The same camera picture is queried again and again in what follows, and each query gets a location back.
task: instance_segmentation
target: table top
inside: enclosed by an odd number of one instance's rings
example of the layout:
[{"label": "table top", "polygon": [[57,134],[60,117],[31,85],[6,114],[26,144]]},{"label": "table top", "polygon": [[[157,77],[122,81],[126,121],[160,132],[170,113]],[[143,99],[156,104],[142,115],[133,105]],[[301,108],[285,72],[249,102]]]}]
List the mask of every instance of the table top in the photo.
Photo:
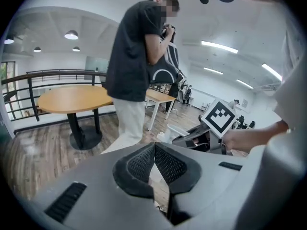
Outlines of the table top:
[{"label": "table top", "polygon": [[155,90],[147,90],[146,97],[154,101],[157,101],[157,102],[170,102],[176,99],[175,97],[169,96],[167,94],[163,94]]},{"label": "table top", "polygon": [[38,106],[49,113],[78,113],[108,105],[112,98],[106,89],[89,85],[74,85],[52,89],[42,94]]}]

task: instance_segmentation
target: white pants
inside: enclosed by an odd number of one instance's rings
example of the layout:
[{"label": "white pants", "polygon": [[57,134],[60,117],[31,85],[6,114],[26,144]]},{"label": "white pants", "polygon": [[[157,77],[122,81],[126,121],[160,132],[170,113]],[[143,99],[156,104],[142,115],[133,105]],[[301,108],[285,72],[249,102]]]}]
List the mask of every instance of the white pants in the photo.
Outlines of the white pants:
[{"label": "white pants", "polygon": [[143,136],[143,124],[145,119],[144,102],[131,102],[113,98],[113,103],[119,121],[119,137],[102,153],[133,146],[137,144]]}]

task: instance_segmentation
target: table base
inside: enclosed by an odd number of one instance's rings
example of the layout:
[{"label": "table base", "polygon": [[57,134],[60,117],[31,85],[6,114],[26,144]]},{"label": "table base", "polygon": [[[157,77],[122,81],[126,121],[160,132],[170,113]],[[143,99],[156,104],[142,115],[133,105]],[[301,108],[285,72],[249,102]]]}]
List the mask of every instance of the table base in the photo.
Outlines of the table base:
[{"label": "table base", "polygon": [[71,133],[69,137],[69,141],[72,145],[73,148],[77,150],[89,150],[92,149],[93,147],[97,146],[97,144],[101,141],[102,139],[102,133],[100,132],[99,134],[96,133],[96,128],[94,126],[82,126],[80,127],[82,136],[83,136],[83,144],[82,148],[80,148],[73,136],[73,133]]}]

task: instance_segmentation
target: dark gray t-shirt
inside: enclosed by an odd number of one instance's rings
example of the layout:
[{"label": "dark gray t-shirt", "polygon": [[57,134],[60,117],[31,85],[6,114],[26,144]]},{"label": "dark gray t-shirt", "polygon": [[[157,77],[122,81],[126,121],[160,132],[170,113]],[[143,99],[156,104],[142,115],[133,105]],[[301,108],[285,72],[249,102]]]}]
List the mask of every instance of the dark gray t-shirt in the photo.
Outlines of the dark gray t-shirt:
[{"label": "dark gray t-shirt", "polygon": [[109,96],[134,102],[145,100],[150,67],[145,35],[160,35],[164,21],[157,2],[141,1],[126,11],[118,27],[106,75]]}]

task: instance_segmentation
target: rectangular wooden table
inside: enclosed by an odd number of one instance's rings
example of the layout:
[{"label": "rectangular wooden table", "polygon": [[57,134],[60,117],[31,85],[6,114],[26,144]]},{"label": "rectangular wooden table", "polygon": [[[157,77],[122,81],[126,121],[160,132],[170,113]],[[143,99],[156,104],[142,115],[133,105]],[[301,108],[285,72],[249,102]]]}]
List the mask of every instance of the rectangular wooden table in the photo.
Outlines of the rectangular wooden table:
[{"label": "rectangular wooden table", "polygon": [[172,96],[169,96],[167,94],[163,94],[163,93],[155,91],[155,90],[147,90],[147,92],[146,92],[146,101],[147,101],[146,102],[146,108],[147,108],[147,105],[148,105],[149,101],[155,102],[155,106],[154,106],[154,110],[153,110],[153,115],[152,115],[152,119],[150,120],[150,123],[149,123],[149,126],[148,126],[148,130],[151,130],[153,128],[154,119],[155,119],[155,116],[157,115],[159,105],[161,103],[164,103],[164,102],[172,102],[170,107],[169,107],[169,109],[168,109],[167,115],[165,117],[165,119],[167,120],[168,116],[169,116],[169,114],[170,114],[170,112],[172,110],[172,107],[174,105],[175,99],[176,98],[174,98]]}]

